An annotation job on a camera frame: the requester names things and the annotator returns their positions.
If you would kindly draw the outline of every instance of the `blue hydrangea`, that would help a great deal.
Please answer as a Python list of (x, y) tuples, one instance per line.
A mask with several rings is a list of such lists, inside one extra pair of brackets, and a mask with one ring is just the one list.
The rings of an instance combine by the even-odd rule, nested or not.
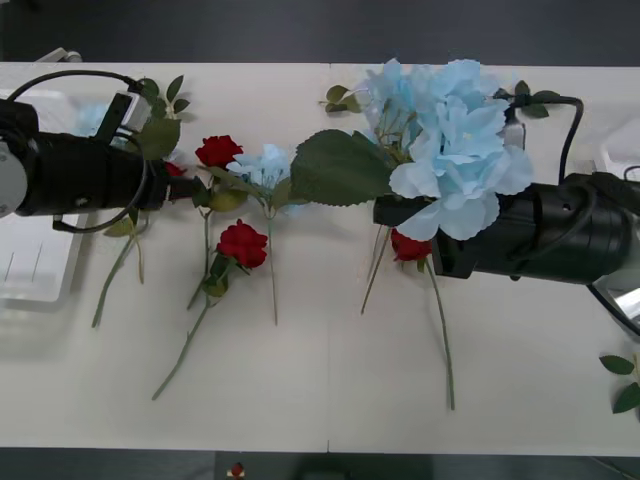
[[(505, 146), (500, 135), (509, 105), (492, 98), (498, 81), (478, 62), (457, 60), (440, 70), (416, 66), (403, 73), (392, 60), (381, 74), (370, 73), (366, 86), (376, 139), (386, 147), (399, 145), (413, 160), (393, 171), (391, 189), (405, 198), (434, 199), (397, 227), (403, 235), (429, 240), (441, 228), (467, 240), (496, 220), (497, 193), (514, 195), (531, 183), (527, 154)], [(390, 129), (393, 135), (386, 135)]]
[(262, 155), (234, 155), (235, 162), (227, 165), (227, 169), (249, 182), (267, 190), (289, 177), (291, 167), (289, 154), (275, 145), (264, 145)]

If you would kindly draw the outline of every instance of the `large green leaf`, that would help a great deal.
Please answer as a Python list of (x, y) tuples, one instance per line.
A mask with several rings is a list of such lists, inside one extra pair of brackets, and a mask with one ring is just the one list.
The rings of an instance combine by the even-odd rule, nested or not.
[(636, 407), (640, 407), (640, 386), (637, 383), (632, 383), (618, 396), (613, 404), (613, 413), (628, 412)]
[(140, 143), (147, 160), (159, 160), (168, 156), (178, 145), (180, 120), (151, 118), (135, 138)]
[(289, 204), (289, 194), (291, 192), (291, 178), (281, 180), (271, 194), (271, 207), (279, 210)]
[(604, 365), (604, 368), (616, 375), (629, 375), (633, 372), (633, 363), (626, 358), (618, 357), (617, 355), (605, 355), (600, 357), (600, 363)]
[(310, 202), (355, 205), (390, 193), (392, 170), (384, 151), (361, 133), (324, 130), (298, 146), (291, 192)]

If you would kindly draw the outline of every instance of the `red rose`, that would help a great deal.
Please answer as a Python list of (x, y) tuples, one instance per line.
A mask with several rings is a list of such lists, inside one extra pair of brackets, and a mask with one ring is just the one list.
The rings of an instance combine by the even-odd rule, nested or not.
[(169, 172), (169, 175), (172, 177), (181, 177), (187, 171), (186, 168), (180, 168), (171, 162), (164, 162), (164, 165), (167, 167), (167, 172)]
[(396, 261), (411, 262), (422, 260), (431, 255), (431, 240), (419, 242), (409, 237), (405, 237), (395, 228), (391, 231), (391, 246), (396, 252)]
[(260, 235), (242, 220), (231, 225), (222, 235), (218, 243), (218, 251), (227, 257), (235, 258), (238, 263), (247, 268), (256, 268), (267, 259), (267, 237)]
[(196, 155), (207, 167), (227, 168), (233, 156), (243, 153), (242, 147), (231, 140), (229, 135), (203, 138), (204, 145), (196, 150)]

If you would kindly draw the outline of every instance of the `green stem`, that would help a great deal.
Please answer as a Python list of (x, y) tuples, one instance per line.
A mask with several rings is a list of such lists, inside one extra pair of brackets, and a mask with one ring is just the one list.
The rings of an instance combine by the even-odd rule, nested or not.
[(371, 278), (371, 273), (373, 272), (373, 267), (376, 261), (376, 251), (378, 250), (378, 244), (380, 243), (380, 232), (382, 232), (382, 225), (378, 227), (378, 233), (376, 233), (376, 241), (373, 244), (373, 254), (371, 255), (371, 264), (369, 265), (369, 273), (367, 273), (367, 278)]
[(380, 249), (380, 255), (378, 255), (378, 260), (376, 261), (376, 266), (373, 269), (373, 275), (371, 276), (371, 280), (369, 280), (369, 286), (367, 287), (367, 293), (364, 296), (364, 302), (362, 302), (362, 309), (360, 309), (360, 315), (364, 315), (364, 309), (367, 307), (367, 300), (369, 300), (369, 295), (371, 294), (371, 287), (373, 287), (373, 282), (376, 279), (376, 275), (378, 274), (378, 269), (380, 268), (380, 263), (382, 262), (382, 257), (384, 256), (384, 251), (389, 243), (389, 238), (391, 238), (391, 229), (387, 229), (387, 233), (384, 236), (384, 241), (382, 242), (382, 248)]
[(427, 270), (429, 270), (429, 276), (433, 283), (433, 288), (436, 291), (436, 298), (438, 299), (438, 309), (440, 310), (440, 320), (442, 321), (442, 337), (444, 339), (444, 352), (447, 357), (447, 383), (449, 385), (449, 406), (451, 410), (456, 409), (456, 397), (453, 388), (453, 360), (451, 358), (451, 349), (449, 348), (449, 336), (447, 335), (447, 321), (444, 316), (444, 308), (442, 307), (442, 298), (440, 298), (440, 290), (438, 289), (438, 282), (436, 276), (433, 273), (431, 264), (427, 260)]
[(271, 268), (271, 292), (273, 294), (273, 315), (278, 326), (278, 301), (276, 296), (276, 275), (273, 270), (273, 248), (271, 245), (273, 217), (267, 216), (267, 236), (269, 238), (269, 267)]
[(140, 283), (144, 285), (144, 257), (142, 256), (142, 247), (140, 246), (138, 232), (136, 232), (135, 229), (133, 230), (132, 236), (138, 249), (138, 278), (140, 279)]
[(129, 240), (125, 243), (120, 255), (116, 259), (116, 262), (113, 264), (111, 271), (109, 272), (109, 276), (107, 276), (107, 280), (104, 282), (104, 286), (102, 287), (102, 293), (100, 293), (100, 300), (98, 300), (98, 307), (96, 308), (96, 313), (93, 316), (93, 323), (91, 324), (91, 328), (97, 328), (100, 325), (100, 320), (102, 319), (102, 311), (104, 310), (104, 302), (107, 299), (107, 292), (109, 291), (109, 287), (111, 286), (111, 282), (116, 276), (118, 269), (122, 265), (124, 258), (127, 256), (129, 249), (131, 248), (131, 244), (133, 243), (133, 236), (129, 236)]
[(211, 246), (209, 245), (209, 217), (211, 216), (211, 211), (205, 213), (202, 218), (204, 218), (204, 274), (202, 275), (202, 280), (198, 282), (198, 287), (196, 291), (193, 292), (191, 296), (191, 300), (189, 300), (189, 304), (187, 305), (187, 311), (191, 310), (193, 304), (196, 303), (198, 299), (198, 295), (200, 295), (200, 290), (202, 289), (202, 284), (209, 276), (209, 253), (211, 252)]
[(211, 304), (211, 300), (209, 300), (209, 297), (207, 296), (207, 303), (205, 304), (204, 309), (202, 310), (202, 313), (198, 317), (198, 321), (196, 322), (195, 326), (193, 327), (193, 330), (191, 330), (191, 332), (189, 332), (189, 334), (187, 335), (187, 341), (184, 344), (184, 347), (182, 347), (182, 351), (180, 352), (180, 356), (178, 357), (178, 361), (176, 362), (175, 366), (173, 367), (173, 370), (171, 370), (171, 373), (169, 373), (169, 375), (167, 376), (165, 381), (162, 382), (162, 385), (160, 385), (160, 388), (158, 388), (158, 390), (156, 390), (156, 393), (153, 394), (153, 397), (151, 398), (152, 400), (157, 400), (158, 399), (158, 397), (162, 394), (164, 389), (167, 388), (167, 385), (169, 385), (169, 383), (171, 382), (173, 377), (176, 375), (176, 373), (180, 369), (180, 366), (182, 365), (182, 362), (184, 362), (184, 359), (187, 356), (187, 352), (189, 351), (189, 347), (191, 346), (191, 342), (193, 341), (193, 338), (195, 337), (196, 332), (198, 331), (198, 328), (200, 327), (200, 324), (202, 323), (202, 320), (204, 320), (204, 317), (207, 315), (207, 312), (209, 311), (209, 309), (211, 309), (211, 308), (213, 308), (215, 306), (216, 306), (216, 304), (214, 303), (212, 305)]

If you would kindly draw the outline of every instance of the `table surface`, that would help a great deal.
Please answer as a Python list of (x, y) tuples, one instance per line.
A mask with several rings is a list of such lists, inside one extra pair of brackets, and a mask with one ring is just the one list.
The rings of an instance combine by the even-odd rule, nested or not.
[[(0, 64), (0, 88), (65, 65)], [(325, 128), (358, 128), (318, 106), (362, 65), (85, 64), (168, 84), (185, 75), (192, 101), (179, 148), (231, 135), (245, 152), (293, 147)], [(636, 115), (640, 69), (491, 67), (586, 103), (572, 149), (587, 162), (608, 131)], [(66, 78), (47, 88), (109, 100), (120, 85)], [(556, 178), (572, 111), (531, 121), (536, 180)], [(242, 216), (264, 221), (247, 206)], [(377, 228), (370, 206), (311, 206), (274, 233), (280, 325), (268, 269), (235, 282), (198, 332), (162, 397), (198, 314), (185, 310), (201, 274), (202, 221), (189, 202), (154, 215), (143, 239), (146, 282), (130, 255), (103, 322), (96, 302), (122, 240), (86, 237), (71, 294), (40, 312), (0, 310), (0, 446), (637, 455), (632, 413), (612, 415), (622, 381), (598, 357), (634, 344), (584, 287), (474, 273), (439, 279), (454, 355), (457, 410), (447, 409), (433, 288), (383, 261), (364, 316), (359, 305)], [(214, 222), (214, 238), (233, 221)]]

